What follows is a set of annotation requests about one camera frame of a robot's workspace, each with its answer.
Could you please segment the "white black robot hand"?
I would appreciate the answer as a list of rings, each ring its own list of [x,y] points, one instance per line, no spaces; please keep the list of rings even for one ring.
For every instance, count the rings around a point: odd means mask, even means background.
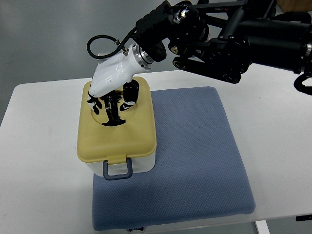
[[[120,110],[125,111],[136,104],[139,84],[133,76],[151,69],[155,60],[136,43],[127,53],[119,53],[98,64],[88,91],[87,103],[99,115],[102,109],[100,100],[119,87],[123,87],[124,103]]]

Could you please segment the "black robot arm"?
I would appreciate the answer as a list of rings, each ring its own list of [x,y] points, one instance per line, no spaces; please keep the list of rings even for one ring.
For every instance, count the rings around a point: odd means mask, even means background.
[[[310,95],[304,81],[312,76],[311,15],[276,14],[275,6],[274,0],[164,1],[136,22],[132,37],[157,62],[169,49],[176,68],[228,83],[238,83],[253,63],[292,71],[295,89]]]

